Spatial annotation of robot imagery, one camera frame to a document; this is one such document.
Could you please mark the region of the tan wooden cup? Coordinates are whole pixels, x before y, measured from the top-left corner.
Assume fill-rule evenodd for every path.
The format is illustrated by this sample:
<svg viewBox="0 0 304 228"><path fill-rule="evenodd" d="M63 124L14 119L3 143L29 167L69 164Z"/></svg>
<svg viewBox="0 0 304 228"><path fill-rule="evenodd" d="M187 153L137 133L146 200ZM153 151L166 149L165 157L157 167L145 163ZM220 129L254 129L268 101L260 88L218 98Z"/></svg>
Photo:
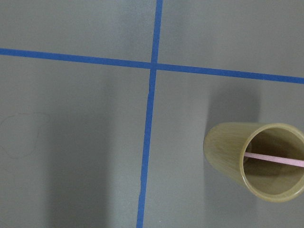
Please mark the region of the tan wooden cup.
<svg viewBox="0 0 304 228"><path fill-rule="evenodd" d="M304 191L304 168L245 157L245 152L304 160L304 134L285 123L220 123L204 138L207 161L219 172L270 202Z"/></svg>

